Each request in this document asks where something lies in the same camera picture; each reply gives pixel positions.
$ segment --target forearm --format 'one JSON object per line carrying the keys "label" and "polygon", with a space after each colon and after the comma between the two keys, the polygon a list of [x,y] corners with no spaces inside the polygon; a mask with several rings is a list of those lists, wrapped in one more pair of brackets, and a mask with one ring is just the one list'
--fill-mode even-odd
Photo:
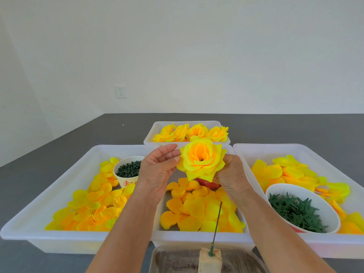
{"label": "forearm", "polygon": [[234,195],[271,273],[334,273],[250,185]]}
{"label": "forearm", "polygon": [[152,234],[157,203],[148,192],[134,192],[87,273],[140,272]]}

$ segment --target hand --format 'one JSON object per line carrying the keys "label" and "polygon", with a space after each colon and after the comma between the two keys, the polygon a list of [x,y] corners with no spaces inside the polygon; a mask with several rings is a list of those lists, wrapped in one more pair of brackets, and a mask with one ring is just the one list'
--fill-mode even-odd
{"label": "hand", "polygon": [[180,161],[181,152],[176,147],[176,144],[158,147],[141,162],[135,190],[152,196],[157,204],[166,193],[167,181]]}
{"label": "hand", "polygon": [[224,168],[216,172],[214,179],[232,198],[238,197],[247,189],[252,189],[246,178],[243,163],[238,156],[225,154],[224,162]]}

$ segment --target yellow rose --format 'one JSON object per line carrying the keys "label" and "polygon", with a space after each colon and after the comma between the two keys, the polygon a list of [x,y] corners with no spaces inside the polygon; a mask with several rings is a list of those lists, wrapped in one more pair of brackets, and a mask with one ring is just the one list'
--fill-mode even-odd
{"label": "yellow rose", "polygon": [[228,136],[228,127],[218,127],[215,126],[210,129],[210,131],[207,134],[207,138],[209,138],[213,142],[226,142],[227,136]]}
{"label": "yellow rose", "polygon": [[226,150],[208,138],[192,136],[190,140],[189,144],[180,149],[181,160],[177,168],[185,172],[190,181],[201,178],[212,182],[215,173],[225,165],[222,159]]}
{"label": "yellow rose", "polygon": [[186,123],[182,126],[176,127],[176,130],[174,131],[175,138],[173,141],[174,142],[184,142],[189,126],[190,126],[190,124]]}
{"label": "yellow rose", "polygon": [[202,123],[195,124],[193,127],[191,127],[187,133],[187,139],[189,139],[191,136],[197,136],[199,138],[207,138],[207,133],[209,130],[206,126],[204,126]]}
{"label": "yellow rose", "polygon": [[161,129],[161,133],[164,133],[164,132],[169,132],[169,133],[172,133],[173,132],[173,129],[175,129],[176,126],[173,124],[169,124],[167,126],[165,126],[164,128]]}
{"label": "yellow rose", "polygon": [[163,132],[154,136],[153,142],[173,142],[174,133]]}

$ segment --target person's left hand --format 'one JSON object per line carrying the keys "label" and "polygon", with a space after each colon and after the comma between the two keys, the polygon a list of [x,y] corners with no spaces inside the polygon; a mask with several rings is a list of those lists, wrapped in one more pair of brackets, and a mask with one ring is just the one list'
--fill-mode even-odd
{"label": "person's left hand", "polygon": [[135,190],[151,195],[157,204],[166,193],[167,181],[180,161],[181,152],[176,147],[176,144],[158,147],[141,162]]}

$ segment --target pile of yellow petals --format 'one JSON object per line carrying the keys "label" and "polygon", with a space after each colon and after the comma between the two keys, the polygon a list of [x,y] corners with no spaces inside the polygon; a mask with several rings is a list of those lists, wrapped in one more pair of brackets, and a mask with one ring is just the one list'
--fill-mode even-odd
{"label": "pile of yellow petals", "polygon": [[236,205],[222,187],[212,191],[196,180],[180,178],[178,183],[169,183],[167,191],[172,191],[172,199],[166,203],[169,211],[160,218],[165,230],[177,224],[180,231],[215,232],[222,202],[217,232],[243,233],[245,223],[235,214]]}
{"label": "pile of yellow petals", "polygon": [[161,132],[154,136],[153,142],[190,142],[192,136],[208,138],[212,142],[226,142],[228,127],[213,127],[210,130],[202,123],[195,124],[190,128],[188,123],[175,126],[169,124],[162,128]]}
{"label": "pile of yellow petals", "polygon": [[53,215],[53,221],[44,229],[57,231],[110,231],[134,191],[131,183],[113,190],[119,183],[111,174],[119,162],[112,157],[100,164],[100,173],[94,177],[89,188],[76,190],[67,207]]}
{"label": "pile of yellow petals", "polygon": [[273,159],[273,165],[267,166],[262,160],[256,160],[251,170],[262,190],[277,183],[288,183],[306,188],[325,199],[337,212],[341,220],[339,234],[364,234],[364,220],[358,212],[347,215],[339,206],[350,194],[346,183],[330,183],[325,176],[298,162],[292,155]]}
{"label": "pile of yellow petals", "polygon": [[215,173],[221,170],[226,149],[213,144],[208,138],[192,136],[191,142],[180,149],[181,160],[177,168],[187,174],[188,180],[201,178],[212,182]]}

